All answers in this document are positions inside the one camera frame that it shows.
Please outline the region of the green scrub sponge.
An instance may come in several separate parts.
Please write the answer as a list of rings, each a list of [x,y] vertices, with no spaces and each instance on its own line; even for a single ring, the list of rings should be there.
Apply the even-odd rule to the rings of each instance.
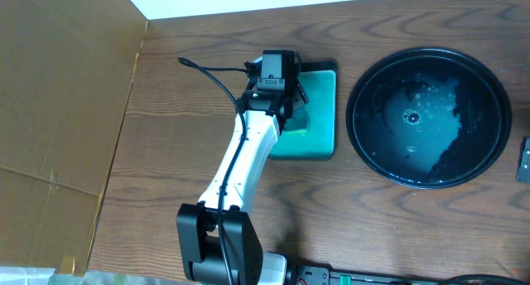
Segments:
[[[309,127],[309,116],[304,108],[295,110],[284,125],[286,133],[305,133]]]

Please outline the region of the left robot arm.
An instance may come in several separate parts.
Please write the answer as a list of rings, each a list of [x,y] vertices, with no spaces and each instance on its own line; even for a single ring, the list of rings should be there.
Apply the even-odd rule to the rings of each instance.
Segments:
[[[265,50],[242,69],[248,84],[234,104],[234,132],[214,179],[176,228],[185,277],[202,284],[285,284],[287,258],[263,250],[252,225],[264,164],[286,121],[309,99],[295,51]]]

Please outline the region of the black rectangular soap tray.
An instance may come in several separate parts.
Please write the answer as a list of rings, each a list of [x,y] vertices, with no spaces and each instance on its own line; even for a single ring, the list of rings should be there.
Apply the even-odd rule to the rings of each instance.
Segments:
[[[298,77],[309,97],[305,133],[282,131],[269,153],[271,159],[329,159],[335,151],[337,64],[333,60],[304,63]]]

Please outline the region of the black round tray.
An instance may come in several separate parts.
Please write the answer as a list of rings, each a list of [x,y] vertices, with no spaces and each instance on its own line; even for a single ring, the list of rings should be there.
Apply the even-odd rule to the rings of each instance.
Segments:
[[[464,184],[505,149],[512,110],[500,80],[462,51],[415,47],[372,65],[348,99],[345,123],[359,157],[417,189]]]

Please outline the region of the cardboard panel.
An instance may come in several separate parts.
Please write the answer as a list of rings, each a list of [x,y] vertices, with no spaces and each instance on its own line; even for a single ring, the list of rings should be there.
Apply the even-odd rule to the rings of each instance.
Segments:
[[[1,263],[86,272],[147,19],[1,0]]]

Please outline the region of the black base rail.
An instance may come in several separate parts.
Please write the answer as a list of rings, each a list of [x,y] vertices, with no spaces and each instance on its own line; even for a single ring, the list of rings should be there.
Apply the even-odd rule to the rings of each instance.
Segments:
[[[376,273],[334,271],[295,265],[287,269],[284,285],[529,285],[529,282],[491,274],[464,274],[445,280],[399,277]]]

